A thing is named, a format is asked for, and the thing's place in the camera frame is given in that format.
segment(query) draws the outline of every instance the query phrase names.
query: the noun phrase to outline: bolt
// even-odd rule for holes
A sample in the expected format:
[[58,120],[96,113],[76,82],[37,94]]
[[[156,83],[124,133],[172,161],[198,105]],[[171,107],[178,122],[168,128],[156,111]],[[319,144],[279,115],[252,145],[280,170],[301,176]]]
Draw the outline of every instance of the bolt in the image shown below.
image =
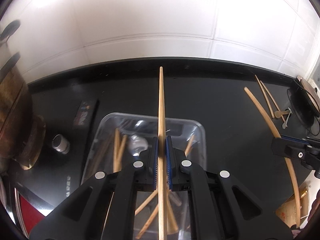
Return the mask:
[[136,162],[133,163],[133,166],[134,166],[135,168],[141,168],[141,167],[143,166],[143,162],[141,162],[141,161],[136,161]]
[[230,173],[228,171],[220,171],[220,176],[223,178],[228,178]]
[[189,160],[184,160],[184,161],[181,162],[181,165],[184,166],[184,167],[189,167],[189,166],[191,166],[191,164],[192,163]]
[[96,179],[102,179],[104,178],[105,174],[103,171],[98,171],[95,175]]

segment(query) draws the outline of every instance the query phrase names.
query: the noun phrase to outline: white tiled wall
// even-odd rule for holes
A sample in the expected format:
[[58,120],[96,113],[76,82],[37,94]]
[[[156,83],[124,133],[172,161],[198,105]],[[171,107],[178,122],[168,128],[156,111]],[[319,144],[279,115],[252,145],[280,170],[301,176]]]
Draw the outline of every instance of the white tiled wall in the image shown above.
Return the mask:
[[308,76],[320,20],[308,0],[14,0],[0,21],[27,82],[137,57],[223,59]]

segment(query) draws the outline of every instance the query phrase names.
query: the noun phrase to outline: clear plastic bin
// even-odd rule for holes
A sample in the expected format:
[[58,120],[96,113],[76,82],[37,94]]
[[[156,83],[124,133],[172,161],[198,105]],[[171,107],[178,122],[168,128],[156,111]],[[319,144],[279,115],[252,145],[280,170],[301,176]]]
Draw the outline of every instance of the clear plastic bin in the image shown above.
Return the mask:
[[[203,126],[193,120],[184,119],[165,119],[166,135],[171,135],[172,145],[174,148],[185,150],[191,136],[194,135],[192,148],[188,154],[188,159],[198,163],[206,169],[206,147],[205,147],[205,132]],[[113,172],[113,147],[115,129],[119,128],[121,136],[128,135],[126,147],[122,157],[122,166],[132,163],[138,158],[137,151],[139,146],[152,146],[152,139],[158,134],[158,117],[143,116],[135,114],[111,113],[105,116],[97,129],[91,149],[87,158],[82,177],[82,183],[97,171],[105,171],[107,174]],[[135,136],[139,136],[140,140],[134,140]],[[138,192],[136,207],[150,195],[150,192]],[[188,194],[187,192],[176,192],[175,196],[170,196],[170,199],[180,199],[182,204],[177,205],[170,200],[175,219],[179,226],[179,231],[175,234],[168,235],[168,239],[190,239],[190,223],[188,211]],[[138,232],[141,230],[150,214],[158,203],[157,196],[135,216],[134,233],[135,239]],[[141,239],[158,239],[158,218],[149,226],[148,230],[142,235]]]

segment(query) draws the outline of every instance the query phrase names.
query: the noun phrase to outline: black cable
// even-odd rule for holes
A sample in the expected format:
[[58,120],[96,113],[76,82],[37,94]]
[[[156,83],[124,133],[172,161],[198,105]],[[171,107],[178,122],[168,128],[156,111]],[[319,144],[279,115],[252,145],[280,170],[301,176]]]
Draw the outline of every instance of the black cable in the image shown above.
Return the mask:
[[[313,97],[313,95],[311,95],[311,93],[309,92],[309,91],[307,91],[304,87],[302,87],[296,80],[294,80],[294,82],[302,89],[302,90],[304,90],[305,92],[307,92],[312,98],[313,98],[313,100],[316,102],[316,104],[317,104],[317,111],[319,112],[320,111],[320,107],[319,107],[319,105],[318,105],[318,102],[316,101],[316,99]],[[320,133],[320,117],[319,118],[317,118],[316,117],[316,120],[318,121],[318,124],[319,124],[319,130],[318,130],[318,133],[317,134],[314,134],[313,132],[311,132],[311,129],[309,130],[308,128],[307,128],[307,130],[313,135],[313,136],[317,136],[317,135],[319,135],[319,133]]]

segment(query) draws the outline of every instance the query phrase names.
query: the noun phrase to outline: red object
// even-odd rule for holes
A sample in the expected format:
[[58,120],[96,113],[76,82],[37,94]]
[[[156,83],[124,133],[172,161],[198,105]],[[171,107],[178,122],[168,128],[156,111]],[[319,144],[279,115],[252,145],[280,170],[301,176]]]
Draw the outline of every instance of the red object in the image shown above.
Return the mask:
[[28,234],[30,234],[31,229],[42,219],[44,219],[45,216],[41,214],[38,210],[36,210],[33,206],[31,206],[31,204],[28,201],[26,201],[21,195],[20,206],[24,225],[26,226]]

